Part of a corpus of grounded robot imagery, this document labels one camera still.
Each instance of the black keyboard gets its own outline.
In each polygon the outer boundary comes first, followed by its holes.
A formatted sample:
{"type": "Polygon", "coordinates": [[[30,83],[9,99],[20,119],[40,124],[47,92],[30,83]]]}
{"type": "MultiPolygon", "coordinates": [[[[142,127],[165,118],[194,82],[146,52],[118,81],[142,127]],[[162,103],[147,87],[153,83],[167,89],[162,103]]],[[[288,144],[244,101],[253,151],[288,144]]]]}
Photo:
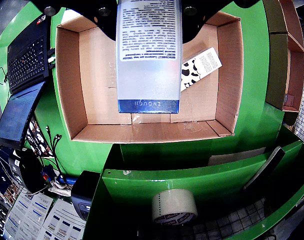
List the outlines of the black keyboard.
{"type": "Polygon", "coordinates": [[[8,63],[10,90],[32,81],[45,71],[43,36],[26,46],[21,53],[8,63]]]}

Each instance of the green panel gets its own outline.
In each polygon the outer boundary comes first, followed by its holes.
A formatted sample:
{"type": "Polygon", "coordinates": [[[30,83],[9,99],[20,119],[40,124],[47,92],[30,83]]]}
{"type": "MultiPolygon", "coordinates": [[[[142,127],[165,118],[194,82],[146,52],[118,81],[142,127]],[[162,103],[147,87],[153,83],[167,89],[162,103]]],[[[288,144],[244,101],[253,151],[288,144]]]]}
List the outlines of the green panel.
{"type": "Polygon", "coordinates": [[[244,81],[235,136],[193,142],[122,145],[129,169],[167,170],[206,166],[211,155],[230,154],[274,144],[284,113],[265,103],[269,73],[269,33],[263,2],[224,12],[241,18],[244,81]]]}
{"type": "MultiPolygon", "coordinates": [[[[55,47],[56,26],[61,23],[64,11],[65,9],[62,8],[60,12],[52,18],[50,44],[53,48],[55,47]]],[[[41,12],[29,2],[5,28],[0,36],[0,67],[3,67],[5,70],[7,69],[8,45],[40,14],[41,12]]],[[[2,71],[0,71],[0,79],[4,78],[1,72],[2,71]]],[[[46,125],[49,126],[52,137],[56,134],[62,135],[62,139],[56,148],[56,154],[61,165],[69,175],[78,176],[83,170],[101,172],[112,145],[70,140],[58,97],[55,68],[53,69],[53,79],[54,82],[50,80],[46,86],[35,110],[36,119],[46,140],[49,140],[46,125]]],[[[3,86],[0,85],[0,105],[2,110],[7,103],[8,92],[8,83],[3,86]]]]}
{"type": "MultiPolygon", "coordinates": [[[[302,144],[296,141],[283,147],[285,156],[278,168],[293,163],[302,144]]],[[[270,154],[268,152],[235,162],[191,169],[130,172],[106,169],[102,177],[112,199],[117,203],[148,205],[154,195],[168,189],[188,189],[198,202],[213,201],[239,192],[270,154]]]]}

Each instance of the cable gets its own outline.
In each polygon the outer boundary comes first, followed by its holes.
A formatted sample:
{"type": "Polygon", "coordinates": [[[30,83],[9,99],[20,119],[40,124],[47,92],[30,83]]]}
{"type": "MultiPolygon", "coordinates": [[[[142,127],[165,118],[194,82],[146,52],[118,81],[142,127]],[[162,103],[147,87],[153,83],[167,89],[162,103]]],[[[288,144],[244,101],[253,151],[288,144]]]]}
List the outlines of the cable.
{"type": "Polygon", "coordinates": [[[32,195],[38,194],[39,192],[41,192],[41,191],[43,191],[44,189],[47,189],[47,188],[49,188],[49,185],[46,185],[44,188],[42,188],[41,190],[39,190],[39,191],[37,191],[35,193],[31,193],[31,194],[25,194],[25,193],[23,193],[23,194],[27,195],[27,196],[32,196],[32,195]]]}
{"type": "Polygon", "coordinates": [[[9,94],[10,94],[10,89],[8,90],[8,93],[7,93],[7,101],[9,101],[9,94]]]}
{"type": "Polygon", "coordinates": [[[46,129],[46,132],[47,132],[49,140],[50,140],[50,145],[51,145],[51,148],[52,148],[52,153],[53,153],[53,156],[54,156],[54,160],[55,160],[55,163],[56,163],[57,170],[59,171],[60,175],[63,177],[63,180],[64,180],[66,186],[71,190],[72,189],[71,186],[67,183],[67,181],[64,178],[64,174],[61,171],[61,168],[59,166],[58,157],[57,157],[57,154],[56,154],[56,147],[57,147],[57,144],[60,141],[62,135],[59,135],[59,134],[55,135],[55,137],[54,137],[54,139],[52,141],[51,132],[50,132],[49,126],[46,126],[45,129],[46,129]]]}
{"type": "Polygon", "coordinates": [[[0,67],[0,69],[2,69],[2,71],[3,71],[3,73],[4,73],[4,76],[5,76],[4,82],[6,82],[7,79],[8,79],[8,74],[4,71],[3,67],[0,67]]]}

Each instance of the clear tape roll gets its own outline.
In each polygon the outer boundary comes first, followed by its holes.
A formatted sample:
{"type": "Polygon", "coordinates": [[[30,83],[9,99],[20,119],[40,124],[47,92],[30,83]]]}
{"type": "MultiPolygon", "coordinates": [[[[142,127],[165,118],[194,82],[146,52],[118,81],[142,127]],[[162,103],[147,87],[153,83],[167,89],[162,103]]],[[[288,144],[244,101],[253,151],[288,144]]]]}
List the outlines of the clear tape roll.
{"type": "Polygon", "coordinates": [[[170,189],[152,199],[152,221],[165,225],[179,225],[198,216],[193,193],[186,189],[170,189]]]}

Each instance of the label sticker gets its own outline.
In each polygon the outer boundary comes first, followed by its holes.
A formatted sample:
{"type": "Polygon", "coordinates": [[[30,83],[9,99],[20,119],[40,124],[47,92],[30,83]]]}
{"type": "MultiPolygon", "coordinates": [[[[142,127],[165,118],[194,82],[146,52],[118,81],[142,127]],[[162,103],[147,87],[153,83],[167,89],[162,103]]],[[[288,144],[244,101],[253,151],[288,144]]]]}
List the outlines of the label sticker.
{"type": "Polygon", "coordinates": [[[20,161],[19,160],[15,160],[14,164],[19,167],[20,166],[20,161]]]}
{"type": "Polygon", "coordinates": [[[178,58],[177,0],[122,0],[119,4],[120,61],[178,58]]]}

